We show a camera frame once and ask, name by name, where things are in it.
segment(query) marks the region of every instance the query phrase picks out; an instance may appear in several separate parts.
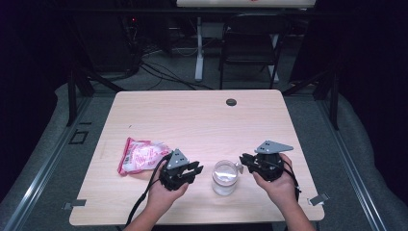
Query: finger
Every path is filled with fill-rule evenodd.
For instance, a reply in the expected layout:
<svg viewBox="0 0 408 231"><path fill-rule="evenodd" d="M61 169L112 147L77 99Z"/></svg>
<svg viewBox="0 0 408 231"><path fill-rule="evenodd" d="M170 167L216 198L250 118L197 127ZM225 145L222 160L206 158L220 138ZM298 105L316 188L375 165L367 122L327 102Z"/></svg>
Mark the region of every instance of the finger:
<svg viewBox="0 0 408 231"><path fill-rule="evenodd" d="M292 166L292 161L291 159L289 159L289 157L283 153L279 153L280 157L282 158L282 160L284 160L285 162L287 162L290 166Z"/></svg>
<svg viewBox="0 0 408 231"><path fill-rule="evenodd" d="M177 191L180 191L182 193L182 195L183 195L188 188L189 188L189 183L186 182Z"/></svg>
<svg viewBox="0 0 408 231"><path fill-rule="evenodd" d="M264 178L262 178L262 176L260 174L258 174L258 172L254 171L252 172L252 175L254 176L255 182L260 186L263 187L264 182L266 182L264 180Z"/></svg>
<svg viewBox="0 0 408 231"><path fill-rule="evenodd" d="M157 168L156 174L155 174L154 177L153 177L153 180L154 180L154 181L156 181L156 180L159 179L160 172L162 171L162 168L163 168L163 166L166 164L166 162L167 162L167 161L163 161L163 162L159 165L159 167Z"/></svg>

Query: metal rail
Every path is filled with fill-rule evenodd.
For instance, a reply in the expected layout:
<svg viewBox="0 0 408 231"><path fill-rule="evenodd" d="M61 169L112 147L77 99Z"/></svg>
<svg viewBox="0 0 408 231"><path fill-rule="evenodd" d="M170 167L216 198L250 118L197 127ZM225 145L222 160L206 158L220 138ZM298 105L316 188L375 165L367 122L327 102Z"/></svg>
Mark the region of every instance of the metal rail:
<svg viewBox="0 0 408 231"><path fill-rule="evenodd" d="M5 230L21 230L31 211L33 210L36 202L38 201L42 191L44 190L48 180L51 178L54 169L56 168L58 161L61 159L62 152L65 144L69 141L69 138L75 133L75 127L78 125L82 116L84 115L86 108L88 107L91 98L85 97L78 107L78 116L73 121L70 127L66 127L60 136L52 154L42 165L38 171L36 178L33 180L21 202L15 209L12 217L7 223Z"/></svg>
<svg viewBox="0 0 408 231"><path fill-rule="evenodd" d="M357 167L354 165L354 162L350 156L350 153L348 152L348 149L344 143L344 140L342 138L342 135L340 134L340 131L336 130L333 126L332 123L330 122L330 118L328 116L328 108L327 105L325 104L324 101L318 100L317 101L320 112L323 114L323 119L327 125L327 127L330 128L330 131L339 146L340 153L341 153L341 160L343 162L345 172L348 175L348 178L350 179L351 185L354 188L354 191L357 194L357 197L361 203L361 206L366 213L367 219L369 221L369 224L372 228L372 230L378 230L378 231L386 231L387 227L380 217L375 204L370 196L370 192L367 189L366 185L363 182L363 179L360 176L360 173L357 169Z"/></svg>

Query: wooden table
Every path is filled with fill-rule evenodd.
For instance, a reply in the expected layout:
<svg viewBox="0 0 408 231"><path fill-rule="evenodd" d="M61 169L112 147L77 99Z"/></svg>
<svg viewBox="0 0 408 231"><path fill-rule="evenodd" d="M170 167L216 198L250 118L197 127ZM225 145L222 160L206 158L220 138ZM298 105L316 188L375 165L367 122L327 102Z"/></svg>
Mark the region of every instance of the wooden table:
<svg viewBox="0 0 408 231"><path fill-rule="evenodd" d="M228 106L226 100L237 100ZM272 222L281 213L244 168L235 191L216 194L211 186L216 162L238 162L242 153L254 154L265 140L293 146L285 152L303 193L299 204L310 220L324 217L320 205L308 204L318 195L291 118L278 90L176 90L124 91L117 94L78 199L86 205L74 207L73 225L120 225L144 192L151 170L120 176L116 169L126 139L163 141L179 148L204 169L186 194L179 198L158 224L211 224ZM145 199L136 214L144 208Z"/></svg>

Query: wrist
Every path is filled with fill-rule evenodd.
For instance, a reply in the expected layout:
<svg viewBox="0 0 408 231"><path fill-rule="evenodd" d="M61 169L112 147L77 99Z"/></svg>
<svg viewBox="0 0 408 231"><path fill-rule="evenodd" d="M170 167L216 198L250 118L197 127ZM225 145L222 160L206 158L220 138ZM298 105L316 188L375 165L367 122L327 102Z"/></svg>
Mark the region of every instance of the wrist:
<svg viewBox="0 0 408 231"><path fill-rule="evenodd" d="M268 196L270 200L279 208L279 210L290 209L298 206L294 194L293 196L290 196L285 192L281 192L277 196L276 194L269 194Z"/></svg>
<svg viewBox="0 0 408 231"><path fill-rule="evenodd" d="M157 203L147 202L144 210L146 210L151 216L160 218L162 215L164 215L168 211L171 205L172 203L166 203L165 201L160 201Z"/></svg>
<svg viewBox="0 0 408 231"><path fill-rule="evenodd" d="M277 204L276 206L281 211L283 216L294 213L298 210L302 210L300 205L295 200L286 201L285 203Z"/></svg>
<svg viewBox="0 0 408 231"><path fill-rule="evenodd" d="M162 211L161 209L154 208L151 206L146 206L142 211L143 214L146 214L147 216L156 221L159 220L165 212L166 211Z"/></svg>

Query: dark background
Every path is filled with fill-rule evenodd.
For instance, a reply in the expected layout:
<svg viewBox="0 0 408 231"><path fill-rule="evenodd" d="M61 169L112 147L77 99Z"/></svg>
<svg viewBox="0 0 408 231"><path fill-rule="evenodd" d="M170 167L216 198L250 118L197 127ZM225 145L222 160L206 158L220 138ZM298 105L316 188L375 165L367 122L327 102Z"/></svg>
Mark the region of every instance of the dark background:
<svg viewBox="0 0 408 231"><path fill-rule="evenodd" d="M108 0L97 2L102 4L98 7L116 6ZM66 83L73 65L120 72L132 67L135 47L126 42L117 17L78 17L66 24L45 10L47 4L3 1L0 6L1 199L36 147L56 106L54 90ZM339 73L340 92L369 134L376 167L389 188L408 204L408 21L401 1L319 0L317 4L317 11L356 9L363 15L358 27L353 27L354 22L310 22L292 80L326 69L351 30L354 46Z"/></svg>

